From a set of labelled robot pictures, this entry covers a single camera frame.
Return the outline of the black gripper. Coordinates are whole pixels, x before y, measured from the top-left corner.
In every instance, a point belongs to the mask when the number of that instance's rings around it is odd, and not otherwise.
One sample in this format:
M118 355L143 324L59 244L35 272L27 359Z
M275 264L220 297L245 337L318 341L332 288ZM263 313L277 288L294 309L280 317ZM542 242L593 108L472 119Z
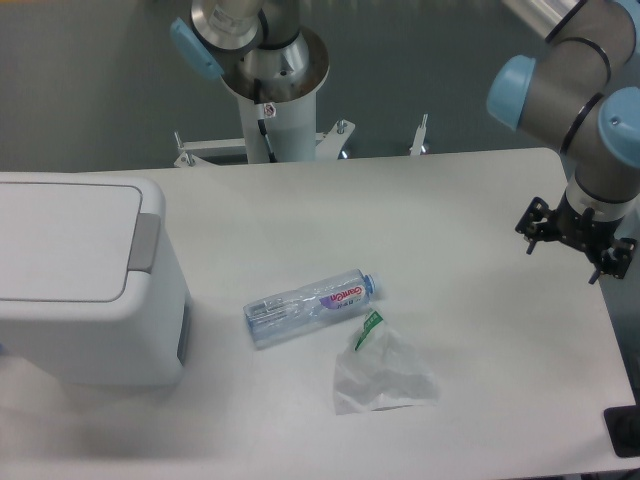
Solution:
M533 253L539 242L553 241L584 253L594 266L588 281L593 285L602 276L623 279L633 261L637 240L613 238L617 227L617 220L597 221L592 208L578 213L564 194L555 210L540 197L534 197L515 231L527 241L527 255Z

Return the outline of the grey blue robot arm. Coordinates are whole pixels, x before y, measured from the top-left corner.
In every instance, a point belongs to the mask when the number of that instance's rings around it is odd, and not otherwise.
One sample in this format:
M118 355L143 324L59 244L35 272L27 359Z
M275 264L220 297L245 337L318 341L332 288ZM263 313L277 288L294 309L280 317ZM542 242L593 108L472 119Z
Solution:
M533 200L517 224L530 245L582 252L597 276L623 278L638 249L616 231L639 196L639 91L605 87L639 52L635 1L512 1L549 45L542 60L511 58L495 77L489 114L573 160L556 208ZM316 131L316 94L329 61L296 1L194 1L170 26L184 61L236 97L252 163L333 159L342 140Z

